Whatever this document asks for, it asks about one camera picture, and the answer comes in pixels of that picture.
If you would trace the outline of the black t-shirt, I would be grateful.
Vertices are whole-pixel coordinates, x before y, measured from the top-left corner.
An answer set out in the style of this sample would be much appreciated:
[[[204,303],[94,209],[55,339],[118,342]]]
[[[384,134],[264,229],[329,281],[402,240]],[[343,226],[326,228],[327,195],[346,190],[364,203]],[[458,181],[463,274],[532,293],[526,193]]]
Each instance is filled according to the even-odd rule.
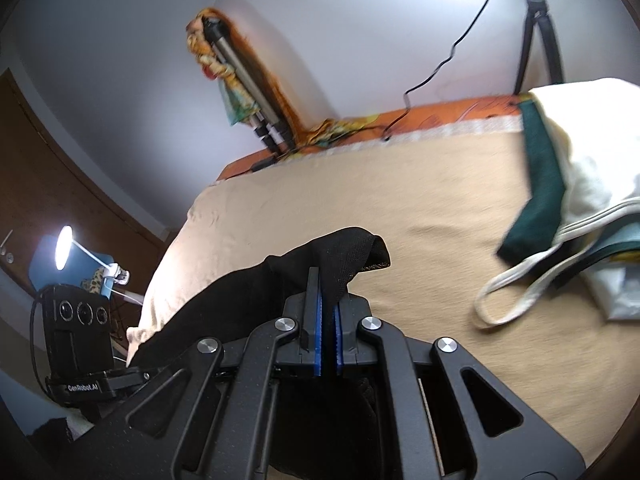
[[[285,300],[306,290],[312,268],[320,270],[323,301],[333,306],[358,273],[389,266],[382,237],[359,226],[317,237],[209,284],[139,344],[130,364],[163,367],[205,337],[232,342],[250,336],[259,325],[281,316]]]

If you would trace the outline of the blue chair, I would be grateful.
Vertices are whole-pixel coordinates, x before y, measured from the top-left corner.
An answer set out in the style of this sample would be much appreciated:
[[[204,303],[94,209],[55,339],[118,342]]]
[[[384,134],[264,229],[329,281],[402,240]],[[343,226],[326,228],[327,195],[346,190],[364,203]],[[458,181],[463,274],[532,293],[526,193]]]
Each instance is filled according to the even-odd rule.
[[[52,284],[66,284],[92,290],[95,294],[106,298],[111,297],[113,282],[109,281],[104,285],[102,278],[94,277],[96,271],[104,271],[99,263],[79,248],[73,247],[66,266],[63,270],[58,270],[54,262],[55,246],[56,237],[45,235],[32,256],[28,267],[28,278],[35,290]]]

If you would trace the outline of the white clip desk lamp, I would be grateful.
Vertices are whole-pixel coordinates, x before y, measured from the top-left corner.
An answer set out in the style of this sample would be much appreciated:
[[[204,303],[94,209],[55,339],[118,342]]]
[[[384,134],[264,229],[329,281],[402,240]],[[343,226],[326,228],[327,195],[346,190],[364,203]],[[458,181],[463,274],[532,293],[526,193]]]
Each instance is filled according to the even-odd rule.
[[[58,233],[54,246],[54,265],[58,272],[73,270],[93,276],[95,270],[102,270],[103,277],[116,285],[127,285],[130,272],[107,254],[99,254],[80,244],[74,230],[66,224]]]

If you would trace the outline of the beige bed blanket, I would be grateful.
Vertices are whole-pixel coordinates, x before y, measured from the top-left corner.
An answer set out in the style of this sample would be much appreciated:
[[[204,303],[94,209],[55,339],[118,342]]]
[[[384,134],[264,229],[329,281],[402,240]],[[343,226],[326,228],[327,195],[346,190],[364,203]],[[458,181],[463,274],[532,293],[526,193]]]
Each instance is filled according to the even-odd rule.
[[[473,323],[473,300],[502,271],[496,249],[527,199],[523,141],[506,131],[310,156],[216,183],[156,269],[130,344],[216,278],[360,226],[382,237],[392,263],[350,290],[408,336],[459,341],[592,462],[638,398],[638,326],[605,321],[580,281],[501,330]]]

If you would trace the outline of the silver folded tripod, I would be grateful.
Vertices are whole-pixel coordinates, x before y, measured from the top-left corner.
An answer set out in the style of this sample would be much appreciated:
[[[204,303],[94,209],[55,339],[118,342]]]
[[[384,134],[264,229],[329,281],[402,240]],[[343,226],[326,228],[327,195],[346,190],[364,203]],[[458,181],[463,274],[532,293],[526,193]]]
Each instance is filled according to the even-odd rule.
[[[283,139],[286,148],[289,151],[294,150],[296,144],[290,126],[285,121],[283,114],[273,106],[272,99],[268,98],[265,92],[262,91],[262,87],[254,78],[254,73],[242,61],[242,56],[239,55],[239,52],[232,44],[229,26],[224,24],[220,18],[201,18],[201,21],[206,41],[222,57],[224,62],[231,65],[235,76],[238,77],[244,89],[257,103],[259,114],[262,118],[259,127],[262,129],[275,128]]]

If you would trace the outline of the dark green folded cloth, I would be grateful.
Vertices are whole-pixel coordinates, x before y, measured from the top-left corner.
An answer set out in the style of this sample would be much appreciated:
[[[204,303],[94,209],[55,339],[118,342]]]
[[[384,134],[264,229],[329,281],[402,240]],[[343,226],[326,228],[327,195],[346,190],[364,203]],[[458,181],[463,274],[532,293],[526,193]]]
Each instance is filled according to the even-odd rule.
[[[565,183],[554,145],[536,104],[518,104],[523,123],[529,199],[506,232],[497,256],[510,266],[545,252],[561,223]]]

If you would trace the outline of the white canvas tote bag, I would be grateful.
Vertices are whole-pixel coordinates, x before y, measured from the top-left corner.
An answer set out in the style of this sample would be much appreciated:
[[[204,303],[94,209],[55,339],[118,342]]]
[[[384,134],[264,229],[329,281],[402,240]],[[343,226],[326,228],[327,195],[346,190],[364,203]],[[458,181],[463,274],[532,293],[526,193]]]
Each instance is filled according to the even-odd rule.
[[[551,287],[587,285],[609,321],[639,318],[639,87],[618,79],[530,90],[560,165],[561,223],[545,252],[487,282],[473,308],[487,327],[520,318]]]

